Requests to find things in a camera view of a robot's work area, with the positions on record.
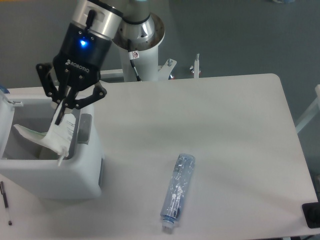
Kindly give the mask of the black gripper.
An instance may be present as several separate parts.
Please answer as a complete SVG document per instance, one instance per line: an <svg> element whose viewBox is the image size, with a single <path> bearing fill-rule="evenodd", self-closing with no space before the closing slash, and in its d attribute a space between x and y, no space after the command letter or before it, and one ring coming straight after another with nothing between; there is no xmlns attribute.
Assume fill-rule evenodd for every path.
<svg viewBox="0 0 320 240"><path fill-rule="evenodd" d="M53 58L53 64L36 65L45 95L59 105L55 125L61 123L66 109L80 110L107 95L107 90L97 82L100 80L100 70L111 45L110 39L100 38L70 23L60 51ZM58 88L52 78L52 72L56 74ZM91 95L77 99L78 91L92 85L94 88Z"/></svg>

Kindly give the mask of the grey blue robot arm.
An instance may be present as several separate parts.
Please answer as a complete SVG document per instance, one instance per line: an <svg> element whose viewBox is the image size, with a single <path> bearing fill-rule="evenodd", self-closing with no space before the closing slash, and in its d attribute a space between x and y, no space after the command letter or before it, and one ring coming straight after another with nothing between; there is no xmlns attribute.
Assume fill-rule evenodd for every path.
<svg viewBox="0 0 320 240"><path fill-rule="evenodd" d="M54 123L66 112L103 99L101 67L121 21L142 24L150 16L146 0L80 0L59 53L36 70L45 95L57 104Z"/></svg>

